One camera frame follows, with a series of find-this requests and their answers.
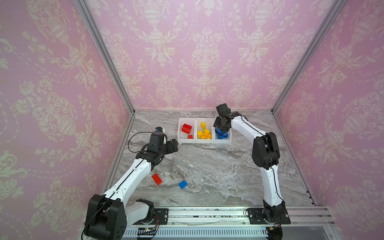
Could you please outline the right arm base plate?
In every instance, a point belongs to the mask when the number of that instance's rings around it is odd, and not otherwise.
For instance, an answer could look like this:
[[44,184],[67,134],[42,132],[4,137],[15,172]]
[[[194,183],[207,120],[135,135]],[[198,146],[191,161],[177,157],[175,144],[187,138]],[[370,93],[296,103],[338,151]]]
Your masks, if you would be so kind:
[[272,211],[263,208],[248,208],[245,215],[251,225],[290,225],[291,219],[287,211],[273,216]]

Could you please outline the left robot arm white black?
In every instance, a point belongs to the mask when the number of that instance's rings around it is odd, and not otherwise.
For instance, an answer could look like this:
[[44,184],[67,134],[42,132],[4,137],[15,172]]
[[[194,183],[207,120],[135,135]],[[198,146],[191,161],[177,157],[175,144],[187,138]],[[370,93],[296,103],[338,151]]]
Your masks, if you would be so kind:
[[126,173],[102,195],[91,197],[81,237],[120,240],[126,228],[137,222],[154,224],[152,231],[155,233],[159,219],[155,216],[154,203],[144,199],[138,199],[132,205],[127,203],[141,181],[164,157],[178,150],[178,141],[168,139],[161,127],[156,128],[149,143],[135,152],[133,164]]

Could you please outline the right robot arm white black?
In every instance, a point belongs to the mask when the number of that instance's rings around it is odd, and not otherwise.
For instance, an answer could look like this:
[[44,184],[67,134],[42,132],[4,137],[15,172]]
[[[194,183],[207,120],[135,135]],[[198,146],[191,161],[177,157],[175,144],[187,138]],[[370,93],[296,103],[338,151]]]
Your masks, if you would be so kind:
[[217,110],[217,112],[219,116],[215,120],[215,128],[223,133],[234,129],[253,144],[252,159],[262,175],[265,208],[283,208],[285,201],[282,198],[278,179],[280,150],[276,135],[257,128],[238,112],[232,113],[230,109]]

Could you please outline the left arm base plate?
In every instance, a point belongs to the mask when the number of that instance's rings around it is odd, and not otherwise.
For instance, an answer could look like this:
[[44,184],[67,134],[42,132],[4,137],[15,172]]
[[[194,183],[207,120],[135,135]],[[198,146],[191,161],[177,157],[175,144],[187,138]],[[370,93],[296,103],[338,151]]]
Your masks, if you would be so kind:
[[167,225],[168,224],[169,209],[168,208],[155,208],[153,218],[151,220],[140,220],[134,225]]

